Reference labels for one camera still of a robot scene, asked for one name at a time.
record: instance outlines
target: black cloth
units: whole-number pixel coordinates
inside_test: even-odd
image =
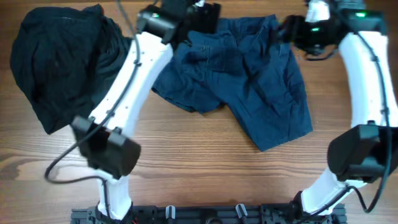
[[[220,19],[191,31],[152,90],[187,111],[227,104],[260,151],[312,131],[304,82],[289,44],[269,44],[275,17]]]
[[[100,5],[82,11],[40,7],[26,15],[10,64],[47,134],[91,113],[111,87],[130,43]]]

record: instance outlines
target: wood grain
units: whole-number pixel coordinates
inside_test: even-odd
[[[3,0],[0,2],[0,223],[68,223],[71,208],[96,204],[94,181],[56,186],[43,180],[50,161],[73,143],[70,128],[48,136],[29,102],[18,89],[9,69],[9,56],[21,21],[35,7],[60,6],[83,9],[100,2],[105,14],[125,35],[127,26],[116,5],[107,0]],[[304,14],[300,0],[219,0],[223,17]],[[150,1],[126,1],[136,13]],[[398,15],[393,0],[367,1],[382,10],[389,23],[389,58],[397,86]],[[314,132],[260,153],[247,138],[228,108],[200,115],[187,113],[150,93],[135,140],[143,148],[131,173],[130,193],[135,205],[235,205],[238,202],[289,202],[321,174],[328,143],[349,128],[350,95],[340,57],[306,62],[295,52],[308,95]],[[57,178],[89,174],[86,162],[75,151],[57,166]],[[398,223],[398,174],[392,174],[375,211],[364,215],[355,195],[346,203],[349,223]],[[377,183],[361,189],[367,201]]]

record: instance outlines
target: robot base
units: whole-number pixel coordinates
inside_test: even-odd
[[[290,204],[265,204],[261,206],[243,206],[247,215],[238,215],[236,207],[171,207],[132,206],[125,220],[110,222],[96,209],[72,210],[71,224],[290,224],[286,211]],[[305,224],[347,224],[346,210],[343,204],[337,205],[331,215],[315,217]]]

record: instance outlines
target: robotic arm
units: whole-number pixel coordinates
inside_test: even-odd
[[[386,28],[382,14],[366,11],[362,0],[350,4],[343,0],[311,0],[307,3],[307,16],[286,18],[275,34],[275,40],[293,42],[314,56],[321,55],[326,46],[335,45],[347,68],[353,107],[352,129],[331,142],[329,168],[311,187],[282,205],[132,206],[128,175],[136,165],[141,148],[130,138],[141,107],[157,76],[172,58],[172,46],[185,39],[188,30],[213,32],[220,14],[220,5],[205,4],[204,1],[192,1],[183,7],[186,10],[182,13],[173,14],[170,10],[172,0],[168,0],[163,2],[162,8],[148,6],[140,12],[138,34],[108,94],[89,119],[76,118],[71,125],[78,141],[92,135],[79,145],[80,152],[97,175],[106,180],[105,184],[99,181],[101,200],[98,206],[74,210],[71,223],[131,223],[139,220],[138,223],[271,224],[300,223],[304,219],[310,223],[343,223],[345,212],[336,212],[343,210],[338,203],[357,188],[380,177],[386,180],[386,174],[388,177],[398,163],[395,128],[398,126],[398,108],[387,62]]]

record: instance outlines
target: dark blue fabric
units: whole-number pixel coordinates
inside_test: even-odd
[[[289,44],[269,44],[276,16],[220,19],[190,32],[153,90],[187,111],[227,104],[260,151],[312,131],[304,82]]]

